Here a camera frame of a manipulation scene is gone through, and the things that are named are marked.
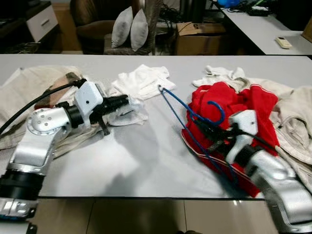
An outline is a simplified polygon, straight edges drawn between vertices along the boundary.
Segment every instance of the floor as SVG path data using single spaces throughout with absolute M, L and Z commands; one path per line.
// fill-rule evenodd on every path
M 277 234 L 264 201 L 41 199 L 38 234 Z

